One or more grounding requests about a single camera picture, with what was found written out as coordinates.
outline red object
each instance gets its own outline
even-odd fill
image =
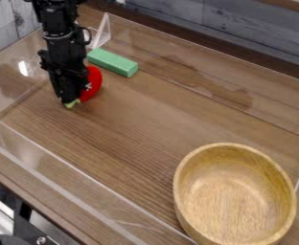
[[[90,87],[86,90],[81,91],[80,95],[80,101],[85,102],[88,101],[94,95],[97,94],[98,90],[102,86],[102,73],[94,66],[88,66],[88,81],[90,84]]]

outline wooden bowl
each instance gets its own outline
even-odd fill
[[[288,177],[258,150],[212,144],[188,154],[173,177],[175,210],[197,244],[278,244],[295,217]]]

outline green sponge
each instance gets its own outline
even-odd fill
[[[86,55],[88,61],[129,78],[137,71],[137,63],[97,48]]]

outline gray wall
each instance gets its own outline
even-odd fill
[[[299,64],[299,13],[255,0],[127,0],[127,8]]]
[[[30,3],[22,0],[0,0],[0,50],[38,27]]]

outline bowl rim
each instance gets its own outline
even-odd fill
[[[173,193],[173,201],[175,201],[175,210],[177,213],[177,219],[179,219],[179,222],[183,226],[183,222],[180,220],[180,217],[179,215],[181,215],[181,218],[183,218],[183,221],[188,224],[188,227],[192,228],[192,230],[204,238],[207,239],[208,241],[216,243],[216,244],[220,244],[219,241],[215,241],[212,239],[212,237],[208,237],[205,234],[203,234],[195,227],[193,225],[189,223],[188,221],[188,217],[184,215],[184,213],[181,212],[181,200],[180,200],[180,197],[179,197],[179,178],[180,178],[180,173],[181,173],[181,170],[187,164],[187,162],[189,161],[189,159],[201,151],[209,149],[209,148],[213,148],[213,147],[220,147],[220,146],[232,146],[232,147],[239,147],[242,149],[246,149],[248,150],[250,152],[260,155],[270,163],[271,163],[271,166],[276,169],[276,171],[279,172],[279,174],[282,175],[283,179],[284,179],[284,182],[286,182],[286,187],[287,189],[290,190],[290,211],[288,211],[288,215],[287,215],[287,218],[286,218],[286,221],[283,223],[283,225],[279,227],[279,229],[268,236],[266,237],[263,240],[258,241],[258,242],[251,242],[251,243],[243,243],[240,245],[270,245],[270,244],[274,244],[275,242],[278,242],[282,237],[286,235],[291,225],[292,225],[292,222],[294,222],[294,219],[295,219],[295,214],[296,214],[296,196],[295,196],[295,190],[294,190],[294,186],[291,184],[291,181],[288,179],[288,176],[283,170],[283,168],[279,166],[279,164],[274,161],[274,159],[271,157],[268,157],[263,152],[260,152],[259,150],[256,150],[255,148],[250,147],[250,146],[246,146],[246,145],[240,145],[240,144],[236,144],[236,143],[213,143],[213,144],[209,144],[209,145],[203,145],[200,146],[199,148],[196,148],[191,153],[188,153],[188,155],[184,157],[184,159],[181,160],[177,168],[176,168],[176,171],[175,171],[175,174],[173,174],[173,184],[172,184],[172,193]]]

